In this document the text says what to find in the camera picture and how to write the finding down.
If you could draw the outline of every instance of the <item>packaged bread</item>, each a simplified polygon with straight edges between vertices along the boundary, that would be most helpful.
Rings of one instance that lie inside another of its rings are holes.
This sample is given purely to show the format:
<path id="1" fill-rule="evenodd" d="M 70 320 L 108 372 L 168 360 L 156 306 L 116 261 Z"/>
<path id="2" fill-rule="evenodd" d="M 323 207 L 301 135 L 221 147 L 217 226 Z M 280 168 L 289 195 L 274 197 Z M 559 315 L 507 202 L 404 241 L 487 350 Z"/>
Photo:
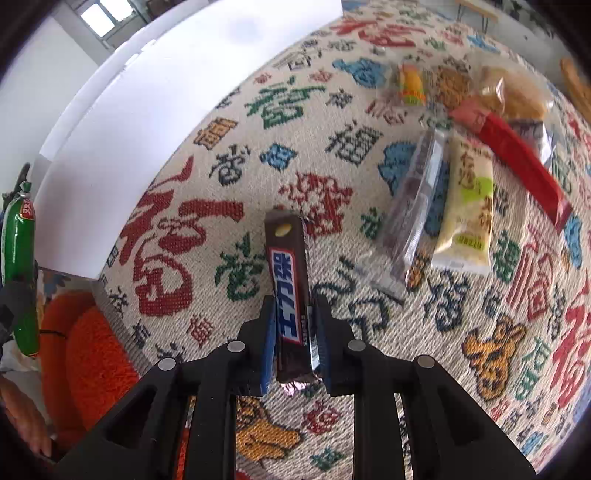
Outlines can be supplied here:
<path id="1" fill-rule="evenodd" d="M 491 270 L 493 153 L 457 132 L 449 148 L 449 189 L 431 264 L 486 275 Z"/>
<path id="2" fill-rule="evenodd" d="M 499 56 L 481 54 L 474 61 L 474 94 L 485 108 L 508 121 L 544 119 L 553 98 L 531 72 Z"/>

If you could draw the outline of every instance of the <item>green bottle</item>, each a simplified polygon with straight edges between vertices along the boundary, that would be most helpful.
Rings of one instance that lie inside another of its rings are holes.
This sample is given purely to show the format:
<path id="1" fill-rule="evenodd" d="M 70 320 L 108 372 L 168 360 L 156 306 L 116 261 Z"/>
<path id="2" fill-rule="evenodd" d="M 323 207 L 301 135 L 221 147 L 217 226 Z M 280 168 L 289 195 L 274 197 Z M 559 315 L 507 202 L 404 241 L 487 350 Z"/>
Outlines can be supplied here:
<path id="1" fill-rule="evenodd" d="M 28 282 L 35 289 L 35 209 L 30 199 L 31 183 L 21 183 L 21 191 L 10 201 L 2 223 L 2 284 L 17 280 Z M 14 338 L 24 355 L 39 352 L 37 306 L 15 319 Z"/>

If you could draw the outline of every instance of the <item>yellow snack package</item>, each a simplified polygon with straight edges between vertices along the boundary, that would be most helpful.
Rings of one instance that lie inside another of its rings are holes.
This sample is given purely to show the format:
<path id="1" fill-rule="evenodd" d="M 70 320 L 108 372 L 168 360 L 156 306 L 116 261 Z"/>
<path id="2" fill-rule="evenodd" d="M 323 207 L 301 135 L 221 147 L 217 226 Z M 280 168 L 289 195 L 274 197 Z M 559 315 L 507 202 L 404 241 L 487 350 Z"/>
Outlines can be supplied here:
<path id="1" fill-rule="evenodd" d="M 481 275 L 491 271 L 492 160 L 486 145 L 454 132 L 449 189 L 432 266 Z"/>
<path id="2" fill-rule="evenodd" d="M 423 72 L 416 65 L 403 63 L 399 67 L 398 82 L 400 99 L 406 106 L 426 106 L 427 96 L 423 82 Z"/>

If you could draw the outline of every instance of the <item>brown wrapper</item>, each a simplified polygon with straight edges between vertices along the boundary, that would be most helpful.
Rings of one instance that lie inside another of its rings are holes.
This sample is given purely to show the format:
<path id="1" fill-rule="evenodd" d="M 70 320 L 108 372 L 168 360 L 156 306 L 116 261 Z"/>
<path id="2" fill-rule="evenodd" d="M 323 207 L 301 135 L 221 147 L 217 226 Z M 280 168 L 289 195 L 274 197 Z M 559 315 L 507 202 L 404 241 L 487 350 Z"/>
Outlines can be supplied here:
<path id="1" fill-rule="evenodd" d="M 272 210 L 265 216 L 267 258 L 277 314 L 277 380 L 312 381 L 306 241 L 300 215 Z"/>

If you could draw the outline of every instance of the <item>red snack package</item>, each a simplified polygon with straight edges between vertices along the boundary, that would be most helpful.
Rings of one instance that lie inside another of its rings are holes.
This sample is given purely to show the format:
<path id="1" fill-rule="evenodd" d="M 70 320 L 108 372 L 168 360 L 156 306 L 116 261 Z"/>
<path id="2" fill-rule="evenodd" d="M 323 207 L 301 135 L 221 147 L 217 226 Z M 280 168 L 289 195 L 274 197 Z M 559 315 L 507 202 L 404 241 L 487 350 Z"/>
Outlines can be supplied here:
<path id="1" fill-rule="evenodd" d="M 462 102 L 450 116 L 474 132 L 513 170 L 560 233 L 573 207 L 531 147 L 500 116 L 483 108 L 475 98 Z"/>

